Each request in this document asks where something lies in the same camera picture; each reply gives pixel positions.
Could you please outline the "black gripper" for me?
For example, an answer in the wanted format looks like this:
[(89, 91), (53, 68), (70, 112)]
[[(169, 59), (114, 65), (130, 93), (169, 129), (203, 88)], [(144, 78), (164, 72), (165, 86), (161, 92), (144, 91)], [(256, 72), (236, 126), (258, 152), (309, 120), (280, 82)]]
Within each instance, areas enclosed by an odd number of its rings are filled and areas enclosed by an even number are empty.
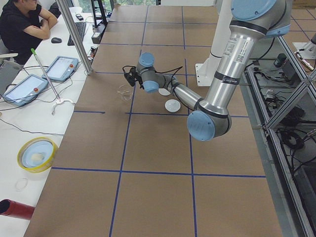
[(136, 71), (133, 73), (133, 75), (134, 75), (134, 85), (136, 85), (136, 83), (139, 83), (140, 88), (144, 89), (143, 80), (141, 76)]

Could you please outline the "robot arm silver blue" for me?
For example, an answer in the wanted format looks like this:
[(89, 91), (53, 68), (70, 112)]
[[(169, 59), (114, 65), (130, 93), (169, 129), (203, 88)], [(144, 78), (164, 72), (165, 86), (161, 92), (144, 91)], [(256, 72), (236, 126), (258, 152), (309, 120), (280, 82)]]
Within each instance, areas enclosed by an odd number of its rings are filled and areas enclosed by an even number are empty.
[(290, 0), (234, 0), (230, 9), (231, 35), (205, 98), (181, 84), (175, 76), (158, 73), (151, 53), (142, 53), (132, 70), (132, 77), (147, 93), (166, 89), (192, 109), (187, 128), (199, 141), (209, 141), (230, 130), (228, 104), (256, 42), (283, 36), (290, 28)]

